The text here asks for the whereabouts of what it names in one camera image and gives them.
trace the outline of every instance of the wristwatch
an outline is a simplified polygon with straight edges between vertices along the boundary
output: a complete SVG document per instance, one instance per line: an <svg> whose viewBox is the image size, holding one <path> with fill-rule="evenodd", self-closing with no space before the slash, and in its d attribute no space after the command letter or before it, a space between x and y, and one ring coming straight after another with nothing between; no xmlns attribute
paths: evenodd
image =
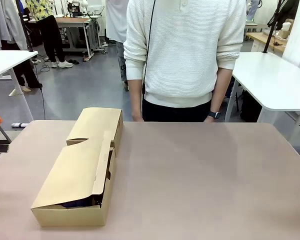
<svg viewBox="0 0 300 240"><path fill-rule="evenodd" d="M213 111L209 111L208 116L213 117L214 119L218 119L220 118L221 113L218 112L213 112Z"/></svg>

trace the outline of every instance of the black trousers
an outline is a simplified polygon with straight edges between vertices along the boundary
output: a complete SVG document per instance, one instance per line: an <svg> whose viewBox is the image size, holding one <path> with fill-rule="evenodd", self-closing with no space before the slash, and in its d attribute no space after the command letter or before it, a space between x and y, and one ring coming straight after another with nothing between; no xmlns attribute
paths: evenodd
<svg viewBox="0 0 300 240"><path fill-rule="evenodd" d="M16 43L7 43L7 41L1 41L2 50L20 50ZM30 61L26 60L17 66L13 67L16 79L20 86L25 86L25 80L29 88L40 88L40 83L30 65Z"/></svg>
<svg viewBox="0 0 300 240"><path fill-rule="evenodd" d="M62 39L59 31L57 21L54 16L48 16L45 19L42 19L37 22L42 40L45 53L49 57L51 62L56 62L56 56L60 62L65 61L65 54L62 49Z"/></svg>
<svg viewBox="0 0 300 240"><path fill-rule="evenodd" d="M160 106L143 99L142 117L145 122L193 122L202 123L208 116L211 101L186 108Z"/></svg>

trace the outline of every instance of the box lid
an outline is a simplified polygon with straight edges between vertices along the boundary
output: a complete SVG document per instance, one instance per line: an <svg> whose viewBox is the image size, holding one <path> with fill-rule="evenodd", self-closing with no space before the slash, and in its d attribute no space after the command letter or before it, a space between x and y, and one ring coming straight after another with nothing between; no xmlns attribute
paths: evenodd
<svg viewBox="0 0 300 240"><path fill-rule="evenodd" d="M84 108L66 140L90 139L101 131L109 131L114 140L121 112L117 108Z"/></svg>
<svg viewBox="0 0 300 240"><path fill-rule="evenodd" d="M64 147L31 208L102 194L110 144L111 133L106 131L103 135Z"/></svg>

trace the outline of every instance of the sweater hem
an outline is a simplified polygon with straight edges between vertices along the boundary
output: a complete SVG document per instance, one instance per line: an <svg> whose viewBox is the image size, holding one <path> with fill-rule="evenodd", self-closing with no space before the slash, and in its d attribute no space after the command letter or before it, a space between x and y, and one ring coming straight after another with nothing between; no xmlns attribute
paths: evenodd
<svg viewBox="0 0 300 240"><path fill-rule="evenodd" d="M209 102L212 99L212 93L209 92L199 97L169 97L146 92L144 99L149 103L169 108L194 108Z"/></svg>

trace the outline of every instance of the brown box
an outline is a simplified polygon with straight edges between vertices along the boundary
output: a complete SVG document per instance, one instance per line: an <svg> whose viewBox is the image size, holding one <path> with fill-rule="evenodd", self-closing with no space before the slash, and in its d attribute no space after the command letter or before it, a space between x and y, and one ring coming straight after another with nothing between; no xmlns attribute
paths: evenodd
<svg viewBox="0 0 300 240"><path fill-rule="evenodd" d="M117 108L89 107L82 110L69 136L68 146L81 143L108 131L111 135L111 147L118 153L122 129L124 126L122 110Z"/></svg>
<svg viewBox="0 0 300 240"><path fill-rule="evenodd" d="M105 132L62 149L31 207L42 227L106 224L116 172L111 136Z"/></svg>

